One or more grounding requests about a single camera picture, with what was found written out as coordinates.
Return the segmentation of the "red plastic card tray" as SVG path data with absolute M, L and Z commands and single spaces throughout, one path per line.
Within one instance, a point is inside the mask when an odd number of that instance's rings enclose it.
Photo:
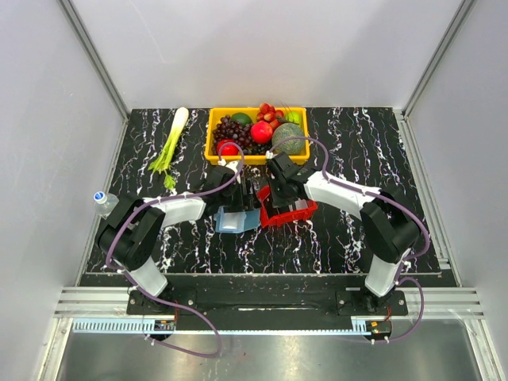
M 263 228 L 280 227 L 294 221 L 309 220 L 318 209 L 317 203 L 312 200 L 310 200 L 314 204 L 314 208 L 312 210 L 295 210 L 294 202 L 289 206 L 275 207 L 271 200 L 271 189 L 269 186 L 263 187 L 257 193 L 257 198 L 261 205 L 260 224 Z

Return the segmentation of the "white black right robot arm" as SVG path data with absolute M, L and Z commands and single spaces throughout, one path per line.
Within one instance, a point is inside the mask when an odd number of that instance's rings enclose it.
M 361 297 L 362 307 L 379 314 L 390 303 L 389 293 L 397 283 L 402 262 L 420 237 L 429 245 L 429 233 L 420 219 L 403 205 L 397 188 L 361 186 L 294 163 L 286 153 L 267 158 L 268 179 L 275 207 L 297 200 L 327 204 L 359 219 L 364 241 L 372 253 L 371 265 Z

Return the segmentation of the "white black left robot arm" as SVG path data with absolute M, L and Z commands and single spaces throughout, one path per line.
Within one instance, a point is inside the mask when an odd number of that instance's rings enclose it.
M 100 222 L 94 242 L 106 255 L 106 266 L 123 271 L 147 291 L 144 304 L 153 313 L 166 312 L 172 303 L 168 281 L 152 258 L 160 230 L 209 217 L 221 206 L 239 206 L 241 203 L 234 197 L 241 189 L 241 169 L 242 163 L 237 160 L 212 167 L 196 193 L 164 198 L 120 195 L 118 203 Z

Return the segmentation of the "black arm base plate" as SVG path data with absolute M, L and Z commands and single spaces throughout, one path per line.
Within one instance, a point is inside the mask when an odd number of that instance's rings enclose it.
M 172 302 L 199 312 L 219 310 L 312 310 L 339 316 L 405 317 L 409 310 L 401 291 L 376 299 L 361 289 L 282 289 L 248 290 L 180 287 L 170 293 Z

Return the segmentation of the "blue leather card holder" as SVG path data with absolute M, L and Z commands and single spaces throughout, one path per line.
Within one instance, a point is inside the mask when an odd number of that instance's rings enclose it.
M 218 233 L 243 233 L 260 226 L 260 209 L 226 213 L 222 208 L 214 215 Z

